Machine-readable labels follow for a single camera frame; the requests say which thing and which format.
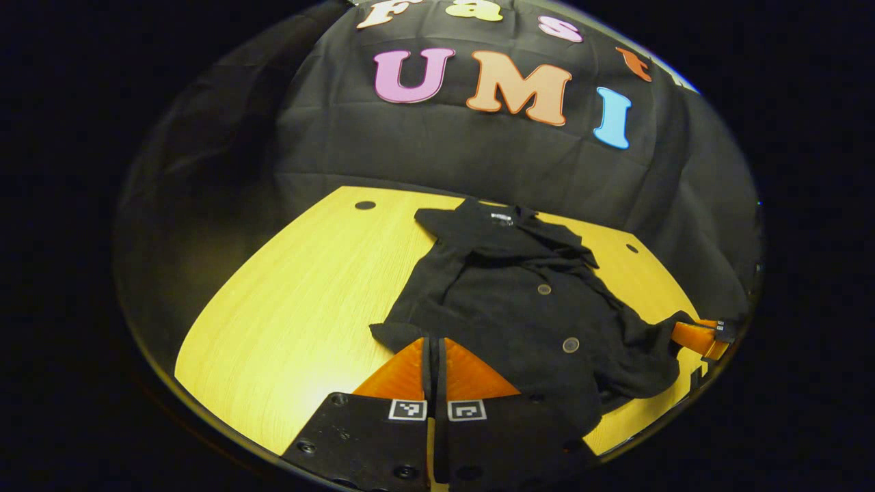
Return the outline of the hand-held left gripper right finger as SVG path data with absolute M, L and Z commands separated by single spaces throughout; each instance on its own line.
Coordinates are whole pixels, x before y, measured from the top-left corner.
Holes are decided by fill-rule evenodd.
M 597 456 L 559 408 L 448 338 L 434 343 L 434 477 L 450 491 L 535 491 Z

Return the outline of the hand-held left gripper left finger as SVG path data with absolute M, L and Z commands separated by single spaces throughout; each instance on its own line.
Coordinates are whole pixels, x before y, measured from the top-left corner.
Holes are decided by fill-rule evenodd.
M 419 338 L 351 393 L 332 392 L 282 460 L 360 491 L 428 491 L 429 342 Z

